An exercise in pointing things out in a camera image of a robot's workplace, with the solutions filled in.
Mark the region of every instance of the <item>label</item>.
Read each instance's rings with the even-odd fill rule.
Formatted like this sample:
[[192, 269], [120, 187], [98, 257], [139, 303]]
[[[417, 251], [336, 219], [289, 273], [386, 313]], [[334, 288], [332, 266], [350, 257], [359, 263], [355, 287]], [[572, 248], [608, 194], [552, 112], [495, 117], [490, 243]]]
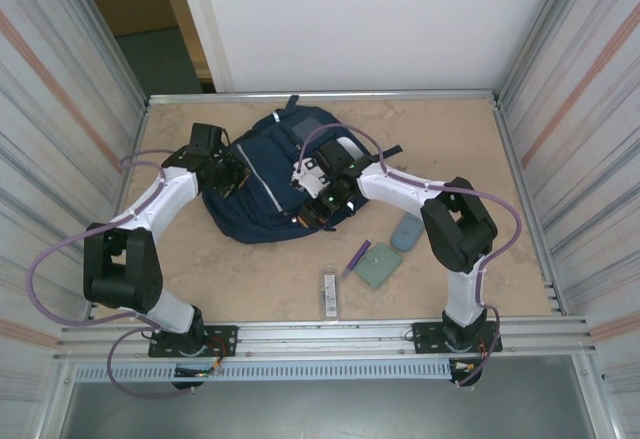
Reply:
[[326, 317], [338, 317], [335, 274], [324, 275], [324, 313]]

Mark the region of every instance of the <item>purple pen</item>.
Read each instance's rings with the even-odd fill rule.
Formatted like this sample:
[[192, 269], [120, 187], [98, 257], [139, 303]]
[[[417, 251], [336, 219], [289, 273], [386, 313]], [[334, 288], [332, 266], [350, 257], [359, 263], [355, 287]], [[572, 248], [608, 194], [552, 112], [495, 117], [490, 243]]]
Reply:
[[356, 252], [356, 255], [353, 256], [353, 259], [351, 259], [349, 261], [349, 264], [347, 264], [346, 269], [342, 273], [342, 278], [345, 278], [349, 274], [351, 274], [351, 271], [353, 271], [353, 268], [356, 267], [360, 259], [362, 259], [362, 256], [364, 256], [364, 253], [367, 252], [367, 250], [369, 249], [369, 246], [371, 246], [371, 241], [367, 239], [366, 241], [364, 241], [364, 244], [360, 246], [360, 249], [358, 249], [358, 252]]

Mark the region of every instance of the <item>corrugated metal wall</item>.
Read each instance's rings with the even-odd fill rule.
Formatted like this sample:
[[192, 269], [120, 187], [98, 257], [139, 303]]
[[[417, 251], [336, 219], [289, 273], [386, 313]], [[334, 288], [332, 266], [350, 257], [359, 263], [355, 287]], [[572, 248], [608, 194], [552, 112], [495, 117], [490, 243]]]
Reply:
[[640, 434], [640, 0], [569, 0], [506, 121], [559, 271], [605, 383]]
[[[87, 0], [0, 0], [0, 437], [27, 434], [59, 328], [24, 289], [47, 245], [114, 212], [144, 113]], [[45, 261], [37, 292], [78, 318], [82, 244]]]

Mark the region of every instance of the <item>navy backpack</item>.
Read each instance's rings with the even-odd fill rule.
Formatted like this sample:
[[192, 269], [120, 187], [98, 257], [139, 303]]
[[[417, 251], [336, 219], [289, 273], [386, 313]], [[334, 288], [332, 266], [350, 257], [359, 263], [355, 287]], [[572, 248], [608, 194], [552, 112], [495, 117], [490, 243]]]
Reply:
[[[210, 189], [202, 191], [204, 203], [215, 223], [226, 236], [236, 241], [245, 244], [286, 241], [318, 231], [295, 220], [311, 196], [291, 186], [291, 174], [309, 134], [321, 125], [340, 121], [319, 107], [299, 106], [297, 100], [298, 96], [291, 96], [284, 109], [259, 120], [231, 144], [234, 154], [251, 169], [251, 175], [241, 188], [227, 198]], [[363, 154], [369, 154], [349, 130], [331, 128], [309, 143], [305, 156], [341, 137], [351, 139]], [[393, 154], [399, 150], [396, 146], [388, 152]], [[359, 199], [355, 201], [354, 211], [346, 207], [344, 211], [338, 211], [325, 229], [332, 230], [365, 203], [366, 200]]]

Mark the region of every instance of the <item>wooden tabletop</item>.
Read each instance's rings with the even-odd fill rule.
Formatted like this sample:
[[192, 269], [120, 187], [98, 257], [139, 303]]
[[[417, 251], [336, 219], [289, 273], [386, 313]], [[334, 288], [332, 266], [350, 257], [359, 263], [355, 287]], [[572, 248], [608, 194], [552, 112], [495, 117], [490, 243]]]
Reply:
[[[520, 208], [502, 143], [486, 100], [335, 101], [316, 103], [341, 121], [356, 125], [383, 147], [404, 152], [390, 165], [420, 177], [467, 178], [482, 191]], [[277, 107], [277, 103], [164, 104], [151, 109], [141, 149], [177, 149], [189, 140], [191, 125], [225, 127], [231, 139]], [[152, 155], [162, 161], [163, 156]], [[127, 204], [152, 182], [154, 172], [134, 173]], [[486, 204], [498, 225], [495, 247], [514, 231], [510, 214]], [[157, 244], [165, 285], [198, 306], [206, 321], [282, 321], [322, 318], [320, 271], [342, 270], [365, 239], [389, 243], [403, 212], [370, 202], [336, 232], [273, 244], [245, 245], [222, 235], [200, 198], [188, 204]], [[377, 290], [355, 273], [338, 285], [341, 319], [439, 317], [447, 300], [446, 270], [423, 234], [401, 253], [404, 262]], [[496, 259], [486, 276], [485, 299], [503, 315], [550, 314], [528, 232]]]

